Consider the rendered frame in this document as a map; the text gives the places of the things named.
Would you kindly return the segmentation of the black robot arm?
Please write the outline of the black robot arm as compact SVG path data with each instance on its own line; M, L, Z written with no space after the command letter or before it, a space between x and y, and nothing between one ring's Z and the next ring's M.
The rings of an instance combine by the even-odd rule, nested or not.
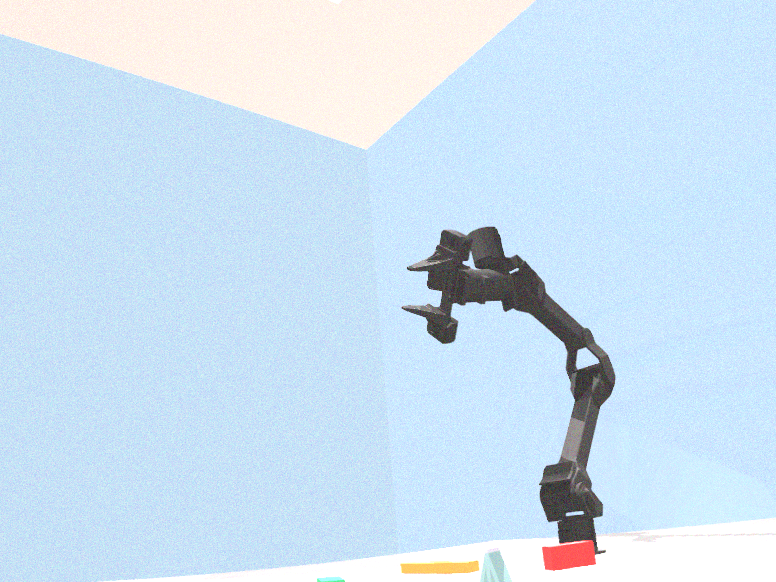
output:
M615 370L608 353L597 345L590 329L583 327L546 292L545 282L518 254L506 257L495 227L479 227L468 234L475 268L486 270L492 280L489 301L501 301L503 311L528 313L565 345L565 369L571 382L574 406L557 463L545 466L539 499L548 523L558 521L559 544L593 541L598 550L593 518L603 517L604 505L593 493L587 472L600 407L615 386ZM513 273L510 271L519 269ZM577 369L578 350L586 348L599 363ZM582 511L580 515L567 515Z

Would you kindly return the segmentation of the red rectangular block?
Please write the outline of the red rectangular block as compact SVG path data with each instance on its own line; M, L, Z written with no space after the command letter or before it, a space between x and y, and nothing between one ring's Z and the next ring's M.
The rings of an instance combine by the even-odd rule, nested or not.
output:
M542 546L545 570L572 569L596 565L593 541Z

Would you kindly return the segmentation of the yellow-orange bar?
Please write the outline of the yellow-orange bar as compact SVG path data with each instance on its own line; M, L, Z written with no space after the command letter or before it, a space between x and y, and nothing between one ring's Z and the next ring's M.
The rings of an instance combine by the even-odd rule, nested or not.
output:
M400 564L401 573L455 574L480 570L479 560L445 560Z

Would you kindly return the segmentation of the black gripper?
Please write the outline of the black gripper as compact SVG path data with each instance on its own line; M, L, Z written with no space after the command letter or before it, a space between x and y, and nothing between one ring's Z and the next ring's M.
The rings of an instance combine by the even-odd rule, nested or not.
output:
M456 340L459 321L451 316L453 304L466 306L477 302L481 305L492 293L492 280L484 269L460 270L470 258L473 239L453 229L441 231L440 244L433 255L407 267L409 271L446 271L440 306L405 305L407 312L426 318L427 332L442 344Z

